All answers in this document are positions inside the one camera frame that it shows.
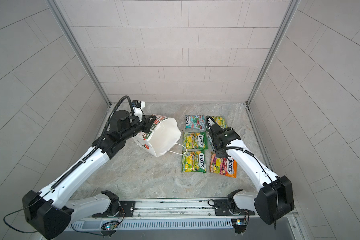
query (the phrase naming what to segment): marble floor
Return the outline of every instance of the marble floor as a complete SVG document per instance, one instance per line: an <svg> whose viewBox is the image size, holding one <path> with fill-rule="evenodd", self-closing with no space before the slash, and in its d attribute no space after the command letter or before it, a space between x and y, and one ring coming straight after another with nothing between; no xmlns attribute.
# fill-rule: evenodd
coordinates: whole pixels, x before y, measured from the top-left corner
<svg viewBox="0 0 360 240"><path fill-rule="evenodd" d="M128 105L122 104L119 109L128 110ZM250 151L263 161L245 105L242 103L155 103L147 104L144 113L175 118L181 132L186 131L186 114L225 116L227 125L233 127ZM171 150L181 153L182 146L175 145ZM121 199L226 197L240 188L256 192L250 178L240 166L237 166L236 178L209 172L210 145L205 153L207 173L182 173L180 155L167 152L156 158L138 147L133 139L129 139L123 149L79 187L72 199L90 197L103 190L110 190Z"/></svg>

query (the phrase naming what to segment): candy package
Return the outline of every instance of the candy package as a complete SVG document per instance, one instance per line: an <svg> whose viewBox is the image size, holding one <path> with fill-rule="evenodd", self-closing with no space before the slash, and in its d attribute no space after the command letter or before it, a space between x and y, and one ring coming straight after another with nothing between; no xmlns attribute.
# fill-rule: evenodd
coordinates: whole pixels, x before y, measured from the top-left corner
<svg viewBox="0 0 360 240"><path fill-rule="evenodd" d="M221 127L221 128L227 128L227 123L225 122L225 118L223 116L211 116L215 122ZM213 125L213 122L211 121L211 119L208 119L208 124L210 126Z"/></svg>
<svg viewBox="0 0 360 240"><path fill-rule="evenodd" d="M186 115L185 128L205 130L205 118L202 115Z"/></svg>
<svg viewBox="0 0 360 240"><path fill-rule="evenodd" d="M182 156L181 172L203 172L206 173L204 151L187 152Z"/></svg>
<svg viewBox="0 0 360 240"><path fill-rule="evenodd" d="M212 153L210 165L211 172L225 175L227 177L236 177L236 170L237 163L232 158L217 158L216 154Z"/></svg>
<svg viewBox="0 0 360 240"><path fill-rule="evenodd" d="M208 149L206 132L184 132L183 145L187 149Z"/></svg>

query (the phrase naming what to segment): black mounting plate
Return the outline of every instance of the black mounting plate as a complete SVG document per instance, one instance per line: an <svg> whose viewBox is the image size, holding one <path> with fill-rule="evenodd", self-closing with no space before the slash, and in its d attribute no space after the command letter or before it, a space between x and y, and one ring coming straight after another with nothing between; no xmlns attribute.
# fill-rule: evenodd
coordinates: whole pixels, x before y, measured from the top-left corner
<svg viewBox="0 0 360 240"><path fill-rule="evenodd" d="M213 200L213 203L215 204L215 214L216 216L244 216L247 213L245 210L242 210L239 214L232 214L231 211L228 208L228 200L227 199L219 199L219 200ZM256 213L251 210L247 210L250 216L255 215Z"/></svg>
<svg viewBox="0 0 360 240"><path fill-rule="evenodd" d="M133 211L135 210L135 201L119 201L120 207L124 209L124 217L132 217ZM93 214L92 217L108 217L106 214Z"/></svg>

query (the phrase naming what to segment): tiled wall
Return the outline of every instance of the tiled wall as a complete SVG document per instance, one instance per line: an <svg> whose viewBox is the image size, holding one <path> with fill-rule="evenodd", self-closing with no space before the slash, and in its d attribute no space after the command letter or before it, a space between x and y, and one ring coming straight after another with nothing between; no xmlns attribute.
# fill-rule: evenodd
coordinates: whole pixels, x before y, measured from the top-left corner
<svg viewBox="0 0 360 240"><path fill-rule="evenodd" d="M57 3L112 102L247 101L289 4Z"/></svg>
<svg viewBox="0 0 360 240"><path fill-rule="evenodd" d="M360 239L360 0L302 0L250 108L311 239Z"/></svg>
<svg viewBox="0 0 360 240"><path fill-rule="evenodd" d="M46 3L0 1L0 239L31 237L4 215L85 153L106 109ZM32 231L22 215L7 221Z"/></svg>

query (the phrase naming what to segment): white string handle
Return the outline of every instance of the white string handle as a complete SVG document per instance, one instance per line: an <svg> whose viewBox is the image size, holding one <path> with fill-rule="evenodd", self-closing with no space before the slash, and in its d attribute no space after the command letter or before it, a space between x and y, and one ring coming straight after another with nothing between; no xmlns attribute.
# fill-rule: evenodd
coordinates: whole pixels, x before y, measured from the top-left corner
<svg viewBox="0 0 360 240"><path fill-rule="evenodd" d="M180 145L180 146L183 146L184 148L185 148L185 152L184 153L177 153L177 152L173 152L173 151L167 151L167 152L173 152L173 153L175 153L175 154L178 154L178 155L184 155L184 154L186 154L187 153L187 148L184 146L184 145L181 145L181 144L178 144L178 143L175 143L175 144L177 144L177 145Z"/></svg>

